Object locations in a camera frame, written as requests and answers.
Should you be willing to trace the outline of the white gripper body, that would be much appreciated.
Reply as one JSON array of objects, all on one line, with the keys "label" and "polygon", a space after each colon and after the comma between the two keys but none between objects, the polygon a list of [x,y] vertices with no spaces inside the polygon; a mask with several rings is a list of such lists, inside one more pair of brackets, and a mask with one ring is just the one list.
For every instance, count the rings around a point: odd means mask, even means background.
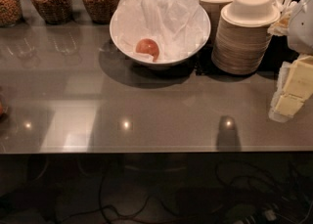
[{"label": "white gripper body", "polygon": [[300,0],[293,8],[288,27],[289,48],[313,54],[313,0]]}]

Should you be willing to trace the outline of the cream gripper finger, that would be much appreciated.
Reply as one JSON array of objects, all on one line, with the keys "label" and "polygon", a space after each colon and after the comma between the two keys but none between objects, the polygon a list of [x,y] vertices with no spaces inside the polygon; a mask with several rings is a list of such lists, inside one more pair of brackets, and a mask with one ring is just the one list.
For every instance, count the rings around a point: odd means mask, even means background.
[{"label": "cream gripper finger", "polygon": [[275,110],[293,117],[313,94],[313,56],[300,55],[291,63],[287,81]]},{"label": "cream gripper finger", "polygon": [[273,94],[273,98],[270,103],[270,110],[268,112],[268,116],[270,119],[280,122],[280,123],[285,123],[289,120],[289,118],[283,114],[280,114],[275,110],[275,107],[278,105],[278,101],[280,99],[280,96],[283,93],[283,87],[287,81],[288,74],[290,72],[290,67],[291,63],[288,62],[283,62],[282,66],[279,69],[278,73],[278,79],[277,79],[277,90]]}]

